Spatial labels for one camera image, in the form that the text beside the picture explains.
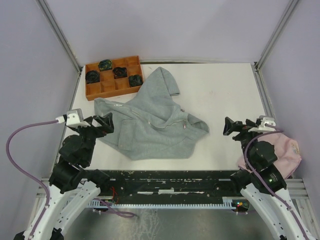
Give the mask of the grey zip jacket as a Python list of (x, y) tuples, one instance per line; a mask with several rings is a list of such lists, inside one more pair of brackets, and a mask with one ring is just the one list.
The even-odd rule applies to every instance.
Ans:
[(131, 160), (187, 159), (209, 126), (184, 111), (173, 96), (180, 94), (173, 75), (158, 67), (126, 102), (94, 100), (94, 113), (112, 114), (114, 132), (101, 141)]

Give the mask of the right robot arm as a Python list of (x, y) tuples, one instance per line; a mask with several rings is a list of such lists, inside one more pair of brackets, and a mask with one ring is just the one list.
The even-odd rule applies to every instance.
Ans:
[(230, 176), (229, 189), (242, 195), (254, 207), (276, 240), (314, 240), (315, 236), (304, 225), (297, 212), (281, 172), (275, 166), (278, 160), (275, 146), (259, 140), (280, 134), (275, 120), (260, 116), (256, 121), (233, 121), (225, 117), (223, 135), (233, 132), (239, 141), (245, 167)]

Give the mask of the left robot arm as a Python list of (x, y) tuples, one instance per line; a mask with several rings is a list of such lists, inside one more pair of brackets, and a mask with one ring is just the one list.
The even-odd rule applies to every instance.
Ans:
[(6, 142), (6, 154), (13, 166), (45, 191), (45, 201), (35, 218), (26, 230), (15, 235), (16, 240), (63, 240), (88, 204), (111, 189), (110, 177), (106, 173), (86, 168), (91, 164), (96, 140), (114, 132), (112, 113), (84, 118), (81, 109), (74, 109), (46, 124), (65, 124), (75, 132), (63, 140), (48, 185), (23, 170), (11, 156), (10, 142), (25, 128), (14, 131)]

